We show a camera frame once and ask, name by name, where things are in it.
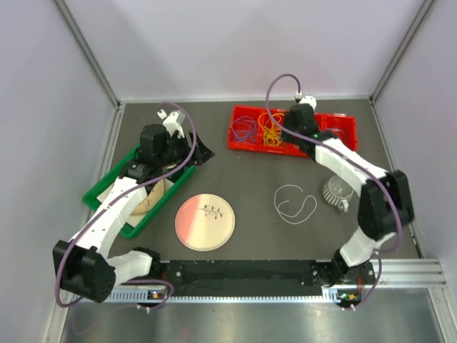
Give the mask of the grey ribbed ceramic mug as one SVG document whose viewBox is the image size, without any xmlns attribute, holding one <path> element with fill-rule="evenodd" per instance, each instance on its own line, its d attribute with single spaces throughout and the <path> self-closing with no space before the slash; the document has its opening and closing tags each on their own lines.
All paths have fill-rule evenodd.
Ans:
<svg viewBox="0 0 457 343">
<path fill-rule="evenodd" d="M 322 195 L 328 204 L 336 207 L 340 212 L 347 213 L 354 189 L 341 177 L 334 176 L 323 185 Z"/>
</svg>

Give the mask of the round wooden board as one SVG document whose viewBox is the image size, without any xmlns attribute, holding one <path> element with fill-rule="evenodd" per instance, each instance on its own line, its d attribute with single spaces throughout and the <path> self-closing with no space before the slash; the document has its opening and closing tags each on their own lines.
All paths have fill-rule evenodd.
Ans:
<svg viewBox="0 0 457 343">
<path fill-rule="evenodd" d="M 153 189 L 148 193 L 146 198 L 135 207 L 132 211 L 132 215 L 145 214 L 153 209 L 164 196 L 165 190 L 166 184 L 162 179 L 154 185 Z"/>
</svg>

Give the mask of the pink cream round plate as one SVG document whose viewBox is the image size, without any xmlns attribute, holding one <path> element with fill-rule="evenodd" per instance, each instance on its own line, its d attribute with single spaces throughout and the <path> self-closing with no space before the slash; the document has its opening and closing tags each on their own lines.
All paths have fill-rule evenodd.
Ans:
<svg viewBox="0 0 457 343">
<path fill-rule="evenodd" d="M 179 241 L 189 249 L 209 252 L 222 247 L 235 229 L 231 205 L 215 194 L 198 194 L 177 211 L 174 226 Z"/>
</svg>

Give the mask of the green plastic tray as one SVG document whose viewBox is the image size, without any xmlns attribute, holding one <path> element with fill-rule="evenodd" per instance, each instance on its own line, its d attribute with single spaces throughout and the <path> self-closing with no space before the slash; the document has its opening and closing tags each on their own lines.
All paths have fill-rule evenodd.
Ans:
<svg viewBox="0 0 457 343">
<path fill-rule="evenodd" d="M 99 206 L 109 195 L 122 166 L 132 159 L 135 153 L 136 147 L 134 147 L 118 164 L 113 166 L 103 178 L 85 193 L 82 201 L 86 206 L 95 212 L 97 211 Z M 181 171 L 175 173 L 172 177 L 167 178 L 165 181 L 165 193 L 161 199 L 158 200 L 156 205 L 147 213 L 131 215 L 121 229 L 120 235 L 127 239 L 138 236 L 147 227 L 149 222 L 172 200 L 174 195 L 194 175 L 195 171 L 195 166 L 185 167 Z"/>
</svg>

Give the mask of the red divided plastic bin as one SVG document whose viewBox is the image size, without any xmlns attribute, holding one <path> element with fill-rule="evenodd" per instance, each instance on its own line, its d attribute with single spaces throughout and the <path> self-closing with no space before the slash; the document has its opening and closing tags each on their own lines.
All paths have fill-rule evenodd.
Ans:
<svg viewBox="0 0 457 343">
<path fill-rule="evenodd" d="M 358 148 L 356 120 L 352 116 L 317 113 L 321 131 L 329 130 L 349 149 Z M 228 128 L 227 147 L 241 151 L 304 156 L 293 144 L 280 140 L 280 129 L 271 121 L 265 108 L 236 105 Z"/>
</svg>

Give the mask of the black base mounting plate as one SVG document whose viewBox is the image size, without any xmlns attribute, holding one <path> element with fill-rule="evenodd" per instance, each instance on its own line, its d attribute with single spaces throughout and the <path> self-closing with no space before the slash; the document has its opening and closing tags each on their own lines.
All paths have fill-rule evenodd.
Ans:
<svg viewBox="0 0 457 343">
<path fill-rule="evenodd" d="M 174 296 L 311 296 L 322 287 L 350 288 L 373 284 L 371 263 L 338 278 L 330 261 L 323 260 L 171 260 L 153 264 L 153 272 L 128 284 L 174 286 Z"/>
</svg>

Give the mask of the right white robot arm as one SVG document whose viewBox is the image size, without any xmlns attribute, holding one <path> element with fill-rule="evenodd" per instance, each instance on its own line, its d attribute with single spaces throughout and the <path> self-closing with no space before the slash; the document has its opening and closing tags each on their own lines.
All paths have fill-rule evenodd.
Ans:
<svg viewBox="0 0 457 343">
<path fill-rule="evenodd" d="M 332 260 L 329 284 L 356 278 L 374 252 L 415 218 L 408 178 L 377 167 L 350 150 L 330 130 L 321 131 L 310 104 L 294 104 L 284 115 L 281 139 L 344 180 L 359 198 L 358 226 Z"/>
</svg>

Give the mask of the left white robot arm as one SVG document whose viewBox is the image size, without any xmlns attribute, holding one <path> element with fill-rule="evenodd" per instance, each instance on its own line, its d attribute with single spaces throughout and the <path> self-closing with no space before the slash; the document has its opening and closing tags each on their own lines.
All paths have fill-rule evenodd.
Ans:
<svg viewBox="0 0 457 343">
<path fill-rule="evenodd" d="M 64 290 L 101 303 L 119 284 L 138 278 L 151 284 L 160 279 L 156 252 L 141 247 L 117 257 L 109 257 L 109 252 L 134 209 L 159 182 L 214 156 L 196 132 L 190 135 L 168 132 L 163 124 L 144 127 L 135 152 L 121 166 L 111 192 L 89 222 L 70 241 L 60 240 L 54 246 L 56 298 Z"/>
</svg>

